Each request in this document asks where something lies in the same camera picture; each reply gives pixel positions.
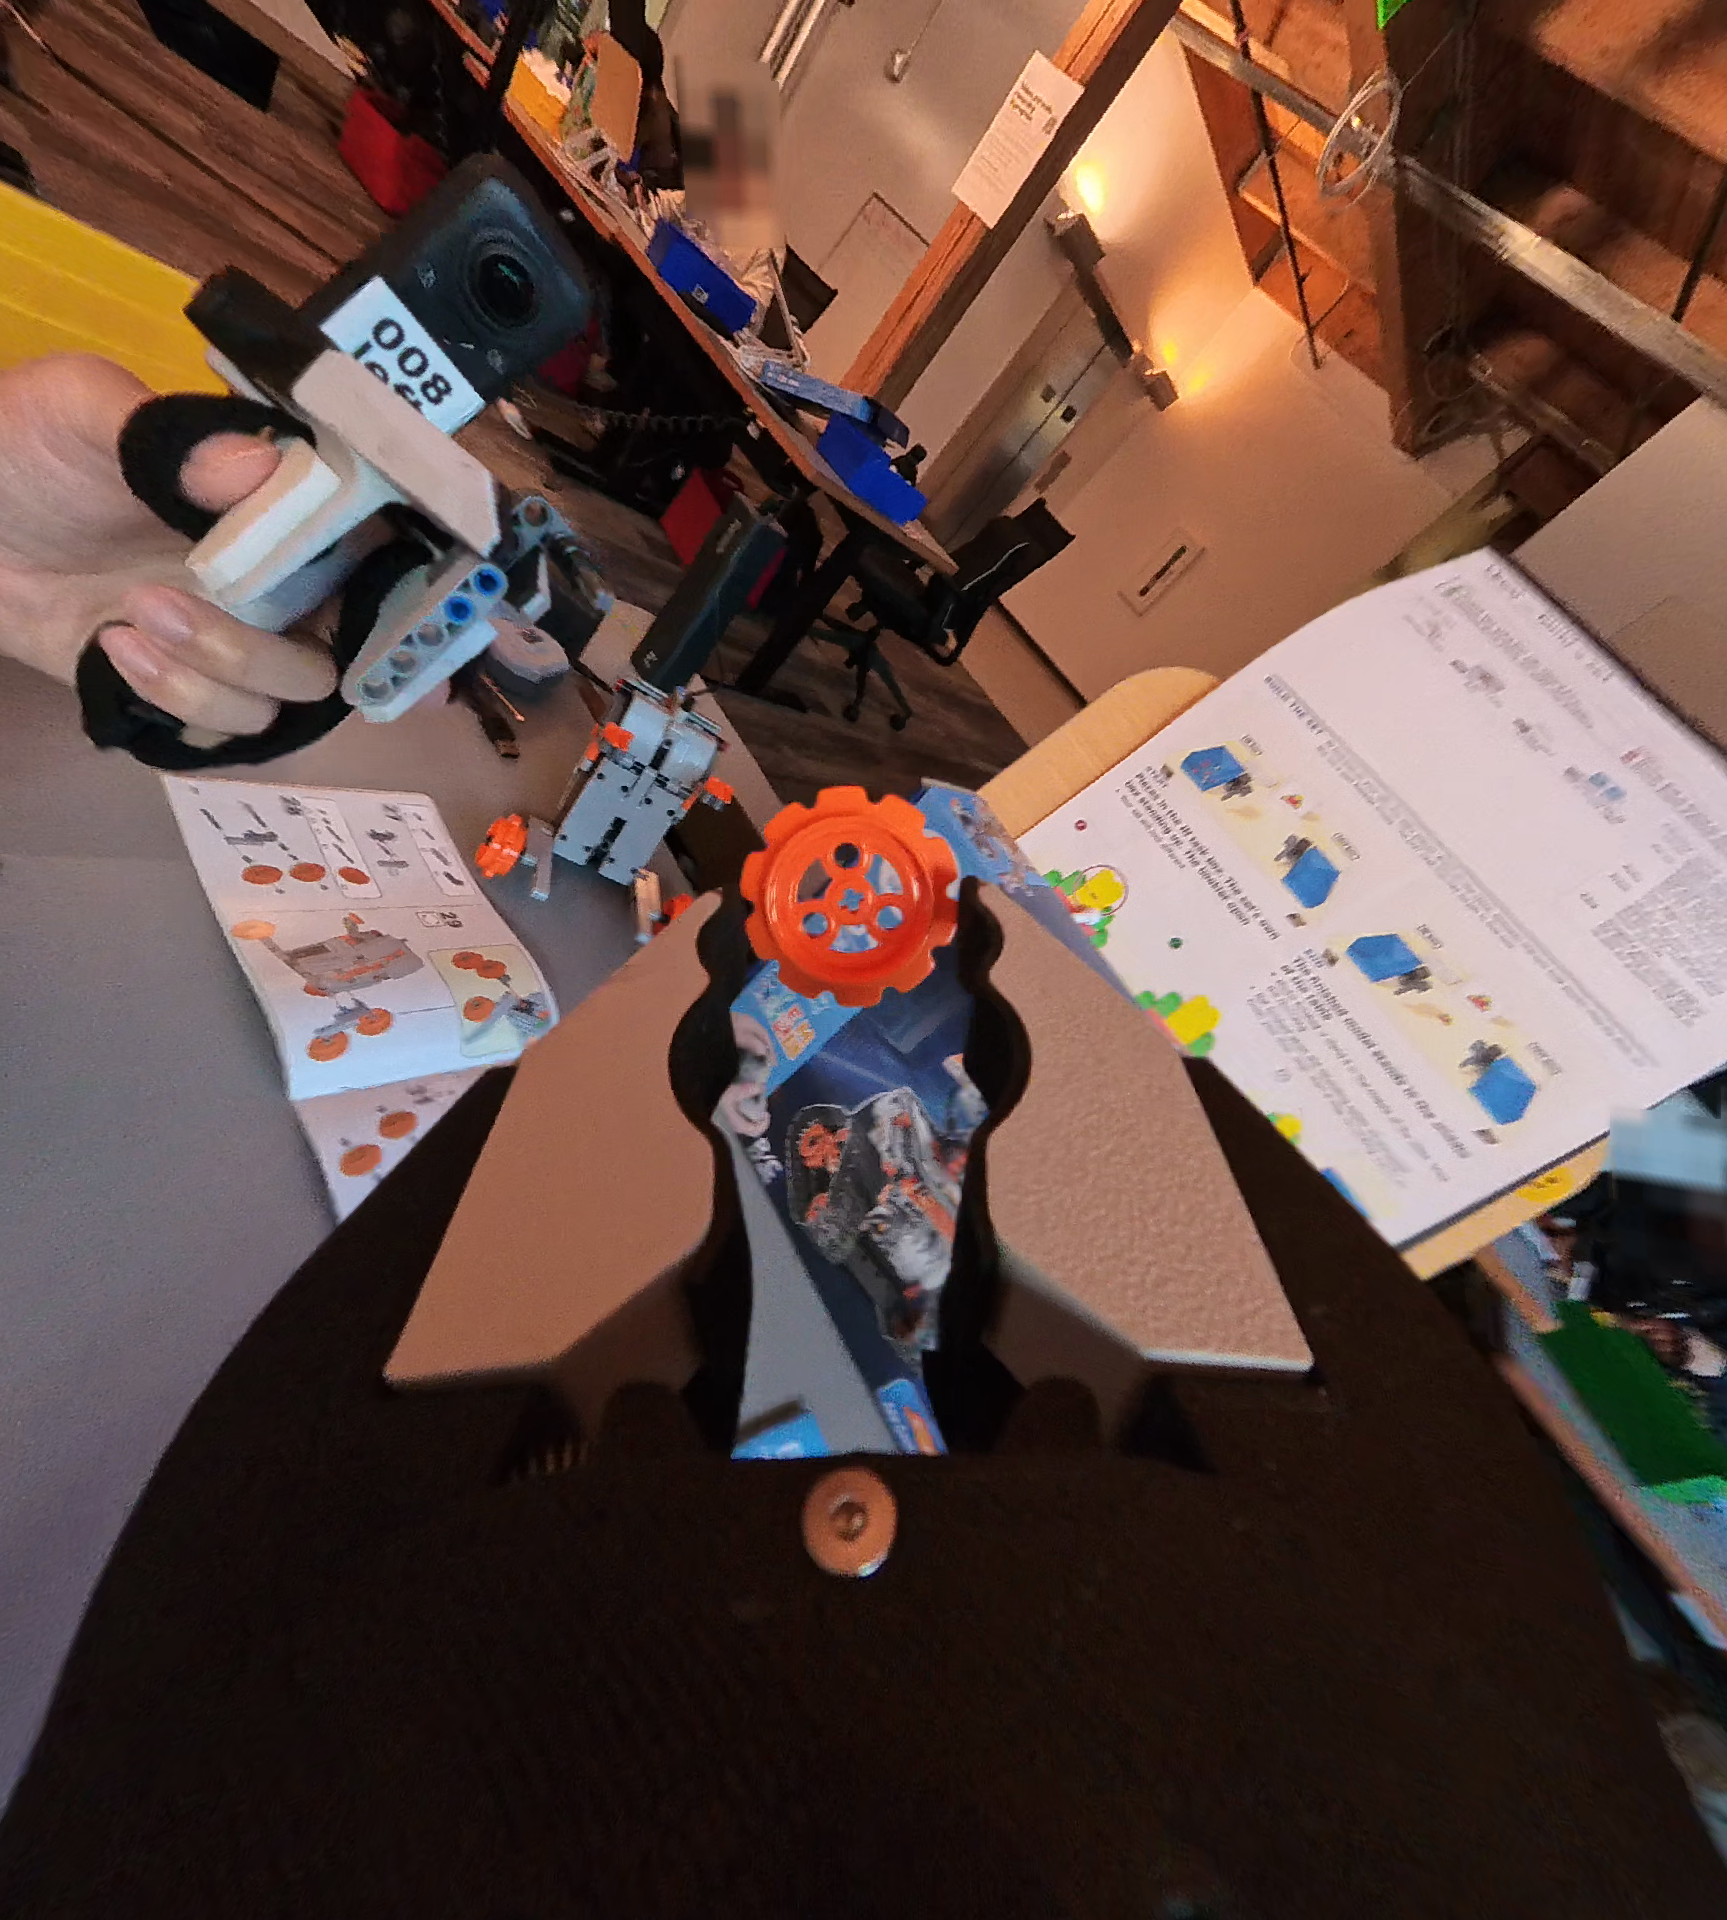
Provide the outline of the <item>white wall plate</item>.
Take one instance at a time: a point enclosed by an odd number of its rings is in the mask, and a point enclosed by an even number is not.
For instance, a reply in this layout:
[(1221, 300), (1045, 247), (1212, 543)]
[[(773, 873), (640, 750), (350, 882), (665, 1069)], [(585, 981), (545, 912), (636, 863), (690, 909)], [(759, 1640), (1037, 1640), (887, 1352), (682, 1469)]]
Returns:
[(1187, 528), (1168, 528), (1122, 572), (1113, 596), (1125, 612), (1150, 616), (1201, 560), (1207, 543)]

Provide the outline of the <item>wooden pillar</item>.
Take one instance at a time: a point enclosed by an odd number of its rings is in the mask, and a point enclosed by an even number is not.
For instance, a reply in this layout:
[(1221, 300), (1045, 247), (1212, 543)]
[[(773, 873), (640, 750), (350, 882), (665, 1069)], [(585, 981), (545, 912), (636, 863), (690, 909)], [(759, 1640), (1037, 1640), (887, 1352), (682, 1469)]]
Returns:
[(1091, 130), (1113, 105), (1137, 64), (1165, 34), (1180, 3), (1083, 3), (1053, 65), (1074, 82), (1074, 103), (1045, 139), (1033, 172), (1008, 194), (1005, 208), (983, 219), (955, 204), (929, 240), (922, 264), (904, 276), (887, 316), (851, 363), (844, 381), (897, 410), (955, 325), (971, 312), (997, 269), (1014, 247), (1028, 215), (1087, 147)]

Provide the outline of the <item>blue storage bin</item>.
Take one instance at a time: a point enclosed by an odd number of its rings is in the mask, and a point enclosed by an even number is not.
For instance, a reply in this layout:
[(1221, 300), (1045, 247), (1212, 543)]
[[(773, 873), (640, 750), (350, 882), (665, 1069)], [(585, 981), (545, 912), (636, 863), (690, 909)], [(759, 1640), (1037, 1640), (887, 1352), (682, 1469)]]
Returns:
[(644, 252), (661, 283), (676, 293), (678, 302), (697, 312), (709, 329), (714, 329), (723, 339), (736, 339), (756, 329), (759, 316), (756, 297), (682, 226), (661, 215)]
[(826, 468), (873, 512), (909, 524), (926, 512), (926, 495), (897, 468), (887, 437), (851, 413), (826, 420), (819, 433)]

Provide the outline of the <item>red bag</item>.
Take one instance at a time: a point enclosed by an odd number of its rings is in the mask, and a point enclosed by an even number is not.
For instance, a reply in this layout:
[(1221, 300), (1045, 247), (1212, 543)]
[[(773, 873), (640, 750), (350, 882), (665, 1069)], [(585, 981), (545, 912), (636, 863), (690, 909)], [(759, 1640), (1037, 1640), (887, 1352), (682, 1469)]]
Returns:
[(682, 481), (661, 509), (661, 534), (682, 567), (698, 558), (709, 534), (738, 499), (744, 488), (728, 467), (697, 467), (682, 475)]
[(390, 215), (410, 211), (447, 177), (441, 150), (398, 126), (390, 103), (373, 88), (349, 94), (335, 152), (364, 194)]

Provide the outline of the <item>long wooden-top desk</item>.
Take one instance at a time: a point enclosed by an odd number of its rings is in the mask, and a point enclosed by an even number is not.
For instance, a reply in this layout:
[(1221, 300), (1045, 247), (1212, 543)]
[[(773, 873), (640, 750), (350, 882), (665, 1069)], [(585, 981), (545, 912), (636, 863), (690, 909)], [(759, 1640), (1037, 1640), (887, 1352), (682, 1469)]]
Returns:
[(667, 433), (732, 433), (764, 481), (759, 506), (765, 512), (793, 512), (823, 499), (843, 520), (843, 534), (819, 535), (802, 584), (777, 607), (769, 637), (732, 683), (750, 700), (793, 707), (793, 696), (773, 689), (773, 680), (837, 587), (851, 584), (851, 567), (871, 543), (887, 541), (941, 575), (954, 575), (955, 560), (926, 534), (926, 524), (888, 520), (826, 467), (819, 437), (808, 431), (810, 421), (777, 410), (769, 392), (746, 379), (732, 339), (711, 333), (703, 312), (697, 312), (678, 289), (661, 280), (636, 215), (617, 204), (574, 159), (564, 159), (559, 134), (539, 118), (539, 109), (515, 100), (523, 52), (534, 26), (559, 7), (505, 3), (493, 38), (476, 30), (476, 15), (486, 15), (486, 3), (436, 3), (436, 10), (458, 38), (465, 73), (477, 82), (477, 142), (515, 159), (516, 169), (539, 182), (545, 204), (569, 215), (569, 231), (590, 236), (602, 247), (597, 269), (606, 283), (624, 283), (653, 300), (653, 335), (665, 348), (665, 363), (709, 392), (709, 401), (697, 410), (667, 413)]

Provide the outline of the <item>flat blue box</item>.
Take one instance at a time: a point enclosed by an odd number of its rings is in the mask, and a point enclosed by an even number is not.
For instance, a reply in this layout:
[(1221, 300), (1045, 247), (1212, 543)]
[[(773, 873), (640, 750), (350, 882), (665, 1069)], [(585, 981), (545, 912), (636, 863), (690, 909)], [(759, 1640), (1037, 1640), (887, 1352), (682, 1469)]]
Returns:
[(789, 408), (819, 410), (823, 420), (851, 420), (883, 447), (909, 447), (909, 425), (873, 395), (829, 381), (789, 359), (764, 354), (750, 368), (750, 381)]

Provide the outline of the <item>black office chair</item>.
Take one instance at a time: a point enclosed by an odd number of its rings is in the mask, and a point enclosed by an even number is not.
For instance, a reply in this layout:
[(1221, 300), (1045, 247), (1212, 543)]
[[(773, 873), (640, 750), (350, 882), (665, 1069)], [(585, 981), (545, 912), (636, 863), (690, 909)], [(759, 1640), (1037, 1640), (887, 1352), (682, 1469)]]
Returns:
[(1055, 509), (1037, 499), (1020, 512), (997, 512), (955, 551), (954, 572), (917, 564), (901, 550), (873, 543), (858, 560), (843, 564), (837, 584), (854, 584), (844, 616), (829, 625), (851, 662), (844, 724), (862, 720), (871, 686), (888, 696), (888, 725), (904, 730), (912, 720), (909, 696), (887, 654), (887, 639), (897, 637), (935, 668), (954, 668), (977, 625), (997, 599), (1020, 587), (1033, 572), (1067, 551), (1074, 534)]

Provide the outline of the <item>grey remote controller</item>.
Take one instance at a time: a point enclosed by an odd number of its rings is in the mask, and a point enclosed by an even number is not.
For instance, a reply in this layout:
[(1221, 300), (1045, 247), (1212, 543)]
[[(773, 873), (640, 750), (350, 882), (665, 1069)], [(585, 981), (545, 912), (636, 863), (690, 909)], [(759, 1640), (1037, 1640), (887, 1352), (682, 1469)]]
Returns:
[(483, 675), (516, 704), (534, 704), (543, 689), (569, 675), (569, 654), (559, 637), (508, 607), (489, 612), (489, 649), (477, 654)]

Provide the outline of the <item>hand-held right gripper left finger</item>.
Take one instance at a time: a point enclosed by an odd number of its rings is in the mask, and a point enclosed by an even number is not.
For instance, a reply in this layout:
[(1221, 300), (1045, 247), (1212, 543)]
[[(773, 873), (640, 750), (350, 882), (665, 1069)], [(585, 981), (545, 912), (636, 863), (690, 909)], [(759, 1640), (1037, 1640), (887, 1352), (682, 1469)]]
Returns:
[(523, 1056), (389, 1385), (539, 1382), (585, 1435), (665, 1385), (732, 1449), (746, 1227), (714, 1104), (744, 981), (746, 903), (703, 894)]

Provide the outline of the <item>black upright device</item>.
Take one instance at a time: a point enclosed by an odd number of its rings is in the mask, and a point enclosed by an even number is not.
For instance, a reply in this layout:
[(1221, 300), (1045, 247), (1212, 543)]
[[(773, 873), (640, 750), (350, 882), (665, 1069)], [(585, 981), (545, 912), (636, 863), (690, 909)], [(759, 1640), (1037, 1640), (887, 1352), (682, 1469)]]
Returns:
[(634, 650), (634, 680), (655, 689), (682, 689), (709, 668), (782, 550), (782, 520), (736, 499), (711, 520), (667, 603), (644, 629)]

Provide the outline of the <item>person's left hand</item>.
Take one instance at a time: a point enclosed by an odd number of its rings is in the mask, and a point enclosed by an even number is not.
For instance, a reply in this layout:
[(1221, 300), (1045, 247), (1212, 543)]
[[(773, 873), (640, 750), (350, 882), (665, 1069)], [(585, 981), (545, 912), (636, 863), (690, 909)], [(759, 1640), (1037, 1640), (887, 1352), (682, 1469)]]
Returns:
[(119, 680), (196, 742), (256, 734), (285, 704), (335, 689), (306, 637), (242, 625), (186, 587), (186, 550), (119, 467), (129, 413), (153, 400), (99, 354), (0, 369), (0, 661), (70, 683), (99, 643)]

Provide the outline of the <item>white paper notice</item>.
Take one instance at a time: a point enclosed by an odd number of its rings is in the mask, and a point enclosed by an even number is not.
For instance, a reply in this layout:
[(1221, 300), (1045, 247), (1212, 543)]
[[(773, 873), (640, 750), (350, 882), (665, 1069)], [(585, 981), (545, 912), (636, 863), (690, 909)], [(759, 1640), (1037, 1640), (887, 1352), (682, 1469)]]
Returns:
[(1028, 65), (1008, 88), (1000, 109), (954, 182), (954, 197), (983, 227), (1000, 226), (1079, 100), (1083, 82), (1071, 78), (1053, 55), (1033, 52)]

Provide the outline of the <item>grey elevator door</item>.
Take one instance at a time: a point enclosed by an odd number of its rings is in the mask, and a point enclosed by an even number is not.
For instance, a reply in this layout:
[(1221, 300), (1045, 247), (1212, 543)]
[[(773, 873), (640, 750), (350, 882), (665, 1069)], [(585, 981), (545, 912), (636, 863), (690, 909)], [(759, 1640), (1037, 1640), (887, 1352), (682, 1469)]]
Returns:
[(1130, 333), (1104, 280), (1067, 276), (945, 451), (929, 458), (922, 479), (926, 528), (941, 543), (959, 543), (987, 517), (1025, 501), (1113, 369), (1130, 363), (1130, 351)]

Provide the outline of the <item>green storage bin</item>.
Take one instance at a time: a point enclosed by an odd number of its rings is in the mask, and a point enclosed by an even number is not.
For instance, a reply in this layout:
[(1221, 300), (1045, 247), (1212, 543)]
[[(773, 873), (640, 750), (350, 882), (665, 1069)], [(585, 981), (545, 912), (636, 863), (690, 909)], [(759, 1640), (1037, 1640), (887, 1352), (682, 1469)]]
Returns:
[(1540, 1352), (1620, 1453), (1631, 1480), (1661, 1501), (1727, 1501), (1727, 1441), (1653, 1348), (1587, 1304), (1557, 1304)]

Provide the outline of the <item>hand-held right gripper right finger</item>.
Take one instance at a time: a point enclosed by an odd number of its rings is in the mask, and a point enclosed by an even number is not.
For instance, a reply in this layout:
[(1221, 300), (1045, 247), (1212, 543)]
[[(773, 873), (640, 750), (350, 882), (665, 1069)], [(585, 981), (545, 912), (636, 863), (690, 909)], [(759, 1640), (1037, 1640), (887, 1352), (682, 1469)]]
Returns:
[(1168, 1447), (1187, 1382), (1312, 1385), (1315, 1357), (1180, 1056), (1005, 884), (963, 884), (968, 1136), (929, 1402), (997, 1449), (1037, 1389)]

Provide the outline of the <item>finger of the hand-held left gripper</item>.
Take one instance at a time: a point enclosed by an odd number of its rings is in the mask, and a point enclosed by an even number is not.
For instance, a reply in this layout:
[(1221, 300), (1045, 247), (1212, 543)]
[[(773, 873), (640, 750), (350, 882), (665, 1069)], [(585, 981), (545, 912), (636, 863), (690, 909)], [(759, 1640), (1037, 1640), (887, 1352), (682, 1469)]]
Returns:
[(453, 543), (493, 551), (493, 475), (349, 351), (324, 351), (291, 379), (291, 410), (311, 425), (319, 467), (335, 475), (335, 488), (306, 520), (306, 551), (328, 550), (385, 506), (410, 506)]

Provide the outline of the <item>grey desk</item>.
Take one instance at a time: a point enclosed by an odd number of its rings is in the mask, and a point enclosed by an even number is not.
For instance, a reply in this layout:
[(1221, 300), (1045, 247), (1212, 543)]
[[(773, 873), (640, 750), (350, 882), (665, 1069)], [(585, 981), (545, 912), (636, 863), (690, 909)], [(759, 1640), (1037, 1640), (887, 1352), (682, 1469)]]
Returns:
[(161, 783), (0, 662), (0, 1809), (153, 1461), (328, 1227)]

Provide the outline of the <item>grey perforated brick beam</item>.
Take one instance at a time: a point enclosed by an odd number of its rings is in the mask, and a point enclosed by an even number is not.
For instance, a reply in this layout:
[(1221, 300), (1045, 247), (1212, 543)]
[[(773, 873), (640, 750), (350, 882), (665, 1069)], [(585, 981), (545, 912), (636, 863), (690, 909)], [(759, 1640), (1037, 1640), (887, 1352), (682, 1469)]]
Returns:
[(410, 564), (343, 671), (349, 707), (368, 724), (407, 715), (489, 649), (505, 592), (505, 572), (476, 551)]

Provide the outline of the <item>white open instruction booklet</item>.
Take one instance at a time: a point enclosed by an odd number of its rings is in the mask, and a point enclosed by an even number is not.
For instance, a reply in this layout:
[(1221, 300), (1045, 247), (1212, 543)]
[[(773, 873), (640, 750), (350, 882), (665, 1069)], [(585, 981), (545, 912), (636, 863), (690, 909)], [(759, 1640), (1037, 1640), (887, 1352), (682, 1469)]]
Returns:
[(165, 772), (195, 876), (343, 1219), (560, 1024), (426, 795)]

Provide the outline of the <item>blue robot kit box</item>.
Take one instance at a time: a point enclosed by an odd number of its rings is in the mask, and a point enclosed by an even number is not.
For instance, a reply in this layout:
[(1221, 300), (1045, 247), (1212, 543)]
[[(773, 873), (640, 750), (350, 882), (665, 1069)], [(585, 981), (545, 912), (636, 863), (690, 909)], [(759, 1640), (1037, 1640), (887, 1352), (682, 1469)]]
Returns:
[[(968, 882), (1005, 884), (1113, 981), (1059, 876), (1033, 863), (983, 795), (929, 783), (909, 801), (959, 859), (959, 915)], [(829, 996), (793, 996), (750, 950), (732, 1020), (738, 1074), (714, 1104), (714, 1124), (826, 1306), (888, 1449), (948, 1453), (929, 1402), (929, 1352), (968, 1136), (983, 1119), (963, 1074), (968, 990), (955, 974), (955, 941), (917, 990), (862, 1012)]]

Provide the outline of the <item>orange round wheel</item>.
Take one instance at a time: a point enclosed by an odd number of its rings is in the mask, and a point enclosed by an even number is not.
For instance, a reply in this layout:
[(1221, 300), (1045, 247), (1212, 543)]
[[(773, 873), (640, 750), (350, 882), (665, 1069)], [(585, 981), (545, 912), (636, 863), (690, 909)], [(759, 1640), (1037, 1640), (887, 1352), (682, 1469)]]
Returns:
[(909, 797), (826, 786), (744, 859), (756, 958), (802, 1000), (862, 1012), (917, 990), (959, 921), (959, 859)]

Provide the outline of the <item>grey orange brick robot model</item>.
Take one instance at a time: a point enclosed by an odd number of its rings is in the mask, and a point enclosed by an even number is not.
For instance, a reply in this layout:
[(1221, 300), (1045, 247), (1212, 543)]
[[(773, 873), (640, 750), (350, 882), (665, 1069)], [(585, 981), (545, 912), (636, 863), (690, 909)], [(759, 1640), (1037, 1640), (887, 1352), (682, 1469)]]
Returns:
[(736, 790), (721, 772), (728, 730), (688, 689), (619, 675), (597, 715), (585, 754), (560, 795), (559, 817), (505, 815), (476, 849), (483, 876), (528, 873), (545, 902), (559, 863), (581, 863), (634, 898), (636, 945), (682, 915), (690, 898), (665, 898), (653, 858), (697, 808), (728, 808)]

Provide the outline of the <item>yellow plastic bin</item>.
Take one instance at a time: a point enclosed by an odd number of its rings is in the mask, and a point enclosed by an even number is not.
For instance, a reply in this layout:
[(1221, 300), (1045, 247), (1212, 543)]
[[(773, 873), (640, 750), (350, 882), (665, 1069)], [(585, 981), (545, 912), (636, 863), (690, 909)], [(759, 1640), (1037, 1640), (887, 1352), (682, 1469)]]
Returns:
[(0, 182), (0, 369), (91, 351), (149, 392), (221, 392), (186, 319), (195, 280)]

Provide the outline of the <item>white printed task sheet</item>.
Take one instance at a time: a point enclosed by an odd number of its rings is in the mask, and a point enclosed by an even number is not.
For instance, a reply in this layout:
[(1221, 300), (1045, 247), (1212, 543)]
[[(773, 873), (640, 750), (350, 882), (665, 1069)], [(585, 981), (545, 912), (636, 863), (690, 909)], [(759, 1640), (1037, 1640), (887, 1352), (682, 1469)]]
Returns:
[(1315, 616), (1020, 849), (1396, 1249), (1727, 1061), (1727, 757), (1507, 558)]

